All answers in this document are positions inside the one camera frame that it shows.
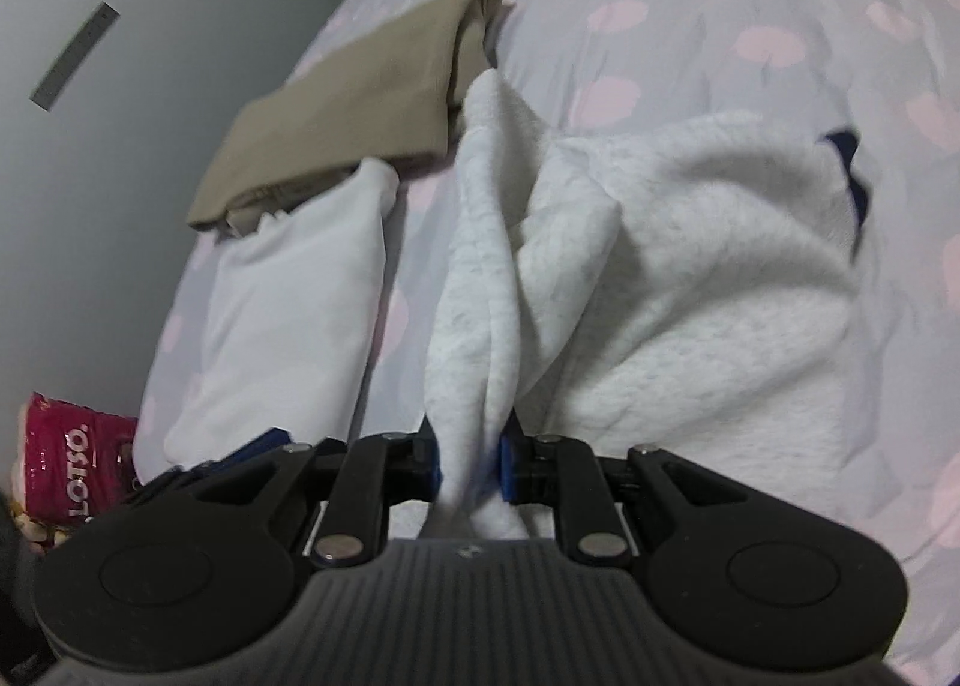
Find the beige folded garment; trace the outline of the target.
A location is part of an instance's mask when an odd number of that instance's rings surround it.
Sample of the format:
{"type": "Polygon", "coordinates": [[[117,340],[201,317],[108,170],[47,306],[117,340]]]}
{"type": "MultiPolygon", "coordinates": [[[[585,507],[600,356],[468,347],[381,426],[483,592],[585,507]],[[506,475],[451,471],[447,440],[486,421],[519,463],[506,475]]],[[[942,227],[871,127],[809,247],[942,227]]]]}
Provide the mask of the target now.
{"type": "Polygon", "coordinates": [[[416,166],[448,153],[467,89],[496,65],[503,0],[428,0],[241,109],[187,213],[197,231],[256,231],[366,158],[416,166]]]}

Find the light grey sweatshirt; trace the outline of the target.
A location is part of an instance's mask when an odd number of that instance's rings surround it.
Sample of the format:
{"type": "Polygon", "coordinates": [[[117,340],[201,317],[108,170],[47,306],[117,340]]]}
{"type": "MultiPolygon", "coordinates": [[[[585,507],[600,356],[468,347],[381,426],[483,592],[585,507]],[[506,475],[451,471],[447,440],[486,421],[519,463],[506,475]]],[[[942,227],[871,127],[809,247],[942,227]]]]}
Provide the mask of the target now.
{"type": "Polygon", "coordinates": [[[425,367],[443,484],[421,533],[547,533],[544,509],[496,489],[509,416],[602,455],[657,445],[833,514],[854,138],[750,112],[574,137],[494,71],[464,114],[425,367]]]}

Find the grey wall plate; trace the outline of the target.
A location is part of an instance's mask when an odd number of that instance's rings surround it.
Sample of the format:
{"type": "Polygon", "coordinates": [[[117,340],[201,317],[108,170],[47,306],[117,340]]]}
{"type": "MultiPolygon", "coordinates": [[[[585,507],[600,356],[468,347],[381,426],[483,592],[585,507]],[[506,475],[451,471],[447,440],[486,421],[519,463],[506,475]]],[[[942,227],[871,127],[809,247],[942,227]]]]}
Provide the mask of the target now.
{"type": "Polygon", "coordinates": [[[83,65],[83,62],[93,52],[93,49],[103,40],[110,26],[119,20],[119,12],[107,2],[99,3],[99,7],[88,16],[82,27],[71,36],[67,45],[60,50],[50,67],[44,73],[41,81],[29,96],[31,103],[39,109],[49,112],[65,86],[70,83],[73,75],[83,65]]]}

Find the white garment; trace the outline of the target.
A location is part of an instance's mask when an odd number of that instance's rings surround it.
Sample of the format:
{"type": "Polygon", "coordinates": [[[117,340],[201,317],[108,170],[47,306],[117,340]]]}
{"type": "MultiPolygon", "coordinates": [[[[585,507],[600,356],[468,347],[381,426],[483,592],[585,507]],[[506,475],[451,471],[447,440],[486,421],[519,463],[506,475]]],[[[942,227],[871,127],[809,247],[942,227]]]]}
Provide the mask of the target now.
{"type": "Polygon", "coordinates": [[[174,465],[220,460],[270,429],[347,436],[381,302],[398,177],[364,159],[347,181],[265,216],[221,254],[200,381],[164,438],[174,465]]]}

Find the red Lotso bag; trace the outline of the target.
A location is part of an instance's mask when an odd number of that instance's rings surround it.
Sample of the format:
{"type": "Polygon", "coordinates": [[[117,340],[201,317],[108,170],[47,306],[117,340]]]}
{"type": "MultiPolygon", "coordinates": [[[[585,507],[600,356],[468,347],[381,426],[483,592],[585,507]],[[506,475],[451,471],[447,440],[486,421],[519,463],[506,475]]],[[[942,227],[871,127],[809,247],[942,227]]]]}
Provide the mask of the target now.
{"type": "Polygon", "coordinates": [[[137,488],[139,422],[32,392],[18,413],[10,512],[34,549],[57,546],[137,488]]]}

